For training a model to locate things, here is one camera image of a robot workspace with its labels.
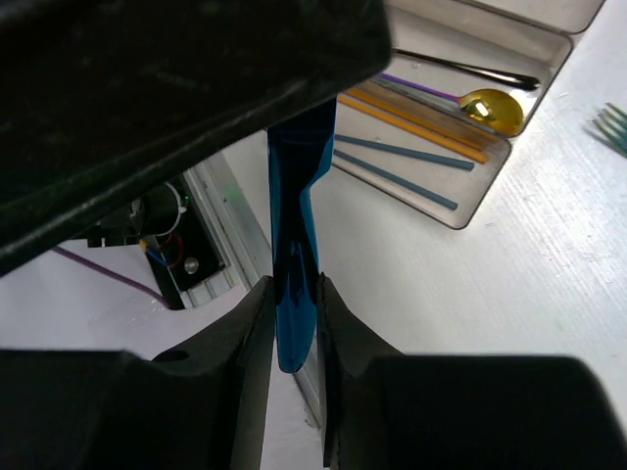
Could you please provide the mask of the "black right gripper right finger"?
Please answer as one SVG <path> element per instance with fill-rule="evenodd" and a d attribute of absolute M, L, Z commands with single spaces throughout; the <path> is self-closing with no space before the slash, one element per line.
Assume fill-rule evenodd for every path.
<path fill-rule="evenodd" d="M 317 283 L 329 469 L 622 469 L 626 437 L 567 355 L 405 354 Z"/>

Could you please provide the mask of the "iridescent rainbow spoon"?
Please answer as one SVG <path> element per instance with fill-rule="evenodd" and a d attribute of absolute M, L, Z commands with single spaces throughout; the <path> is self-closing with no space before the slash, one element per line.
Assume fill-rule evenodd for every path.
<path fill-rule="evenodd" d="M 379 74 L 374 81 L 390 89 L 421 92 L 455 103 L 469 118 L 508 137 L 519 133 L 524 124 L 521 106 L 514 98 L 501 90 L 481 88 L 457 96 L 388 73 Z"/>

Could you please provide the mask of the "blue table knife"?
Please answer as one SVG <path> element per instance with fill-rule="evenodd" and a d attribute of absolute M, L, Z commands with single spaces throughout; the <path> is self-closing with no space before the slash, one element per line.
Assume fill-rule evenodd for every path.
<path fill-rule="evenodd" d="M 319 258 L 312 186 L 330 170 L 337 99 L 267 130 L 272 276 L 278 363 L 294 374 L 311 348 Z"/>

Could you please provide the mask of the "iridescent rainbow fork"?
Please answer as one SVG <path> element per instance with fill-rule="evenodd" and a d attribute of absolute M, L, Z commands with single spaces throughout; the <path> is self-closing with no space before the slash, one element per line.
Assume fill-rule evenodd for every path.
<path fill-rule="evenodd" d="M 616 105 L 607 102 L 584 131 L 621 157 L 627 156 L 627 114 Z"/>

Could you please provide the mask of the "black spoon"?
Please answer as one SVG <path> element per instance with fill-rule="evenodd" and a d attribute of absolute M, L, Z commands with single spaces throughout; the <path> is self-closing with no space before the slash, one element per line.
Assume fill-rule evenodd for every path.
<path fill-rule="evenodd" d="M 510 87 L 524 90 L 524 91 L 535 91 L 540 85 L 541 81 L 530 75 L 514 73 L 505 70 L 494 70 L 482 68 L 479 66 L 454 62 L 442 58 L 432 57 L 424 54 L 420 54 L 417 52 L 399 49 L 396 47 L 392 48 L 392 52 L 394 55 L 405 58 L 405 59 L 416 59 L 421 62 L 427 62 L 433 65 L 441 66 L 447 69 L 460 71 L 466 74 L 470 74 L 473 76 L 478 76 L 482 78 L 486 78 L 490 81 L 508 85 Z"/>

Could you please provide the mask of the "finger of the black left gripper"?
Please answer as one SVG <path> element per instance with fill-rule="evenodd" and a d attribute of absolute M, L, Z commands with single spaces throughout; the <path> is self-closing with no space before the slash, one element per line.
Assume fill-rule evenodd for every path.
<path fill-rule="evenodd" d="M 1 270 L 375 75 L 380 1 L 5 1 Z"/>

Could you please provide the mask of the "clear four-compartment organizer tray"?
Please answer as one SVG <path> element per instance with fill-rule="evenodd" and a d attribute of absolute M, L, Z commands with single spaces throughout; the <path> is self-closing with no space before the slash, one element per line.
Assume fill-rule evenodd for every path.
<path fill-rule="evenodd" d="M 472 219 L 599 1 L 390 1 L 388 68 L 338 99 L 334 164 L 453 228 Z"/>

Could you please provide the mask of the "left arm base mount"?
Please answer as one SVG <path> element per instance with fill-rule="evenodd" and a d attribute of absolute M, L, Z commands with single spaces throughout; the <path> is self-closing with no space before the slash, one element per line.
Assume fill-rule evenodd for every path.
<path fill-rule="evenodd" d="M 265 275 L 266 242 L 236 218 L 243 195 L 192 169 L 102 218 L 77 237 L 90 249 L 136 247 L 160 294 L 176 310 L 228 291 L 250 290 Z"/>

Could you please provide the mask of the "grey-blue chopstick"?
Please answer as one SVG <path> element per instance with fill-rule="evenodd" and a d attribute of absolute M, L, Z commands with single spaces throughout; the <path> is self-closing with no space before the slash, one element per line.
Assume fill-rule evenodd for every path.
<path fill-rule="evenodd" d="M 414 194 L 417 194 L 419 196 L 422 196 L 426 199 L 428 199 L 429 201 L 432 201 L 433 203 L 440 205 L 442 207 L 445 207 L 451 211 L 455 211 L 458 208 L 458 204 L 444 196 L 441 196 L 433 191 L 430 191 L 422 186 L 419 186 L 415 183 L 412 183 L 406 179 L 404 179 L 401 176 L 395 175 L 389 171 L 386 171 L 378 166 L 375 166 L 373 164 L 367 163 L 365 161 L 362 161 L 360 159 L 357 159 L 345 152 L 342 152 L 340 150 L 334 150 L 333 151 L 333 155 L 335 157 L 338 157 L 346 162 L 351 163 L 352 165 L 357 165 L 371 173 L 374 173 L 380 177 L 382 177 L 383 179 L 386 179 L 388 181 L 391 181 L 395 184 L 397 184 L 398 186 L 401 186 L 411 192 L 413 192 Z"/>
<path fill-rule="evenodd" d="M 336 134 L 335 140 L 342 142 L 342 143 L 357 145 L 357 146 L 372 149 L 372 150 L 387 152 L 387 153 L 391 153 L 394 155 L 412 158 L 415 160 L 421 160 L 421 161 L 433 163 L 436 165 L 444 165 L 448 167 L 462 169 L 465 171 L 472 171 L 474 169 L 473 162 L 440 156 L 440 155 L 427 153 L 423 151 L 417 151 L 411 148 L 385 144 L 382 142 L 375 142 L 371 140 L 361 139 L 361 138 L 342 135 L 342 134 Z"/>

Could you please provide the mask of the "orange chopstick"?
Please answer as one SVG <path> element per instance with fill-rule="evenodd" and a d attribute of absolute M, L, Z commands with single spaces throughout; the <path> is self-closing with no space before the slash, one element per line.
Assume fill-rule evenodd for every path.
<path fill-rule="evenodd" d="M 338 102 L 343 106 L 359 111 L 369 117 L 381 120 L 414 136 L 421 137 L 443 148 L 463 155 L 477 163 L 486 164 L 490 160 L 490 158 L 481 150 L 476 150 L 451 137 L 447 137 L 442 133 L 430 130 L 419 124 L 412 123 L 401 117 L 396 117 L 359 100 L 354 100 L 344 95 L 340 95 L 338 97 Z"/>
<path fill-rule="evenodd" d="M 494 150 L 501 142 L 490 132 L 379 85 L 354 87 L 347 90 L 346 94 L 476 151 Z"/>

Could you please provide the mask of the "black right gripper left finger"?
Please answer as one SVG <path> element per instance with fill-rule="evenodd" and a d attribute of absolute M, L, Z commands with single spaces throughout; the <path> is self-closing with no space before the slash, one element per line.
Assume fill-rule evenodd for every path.
<path fill-rule="evenodd" d="M 1 353 L 5 469 L 257 469 L 274 339 L 262 278 L 229 313 L 144 359 Z"/>

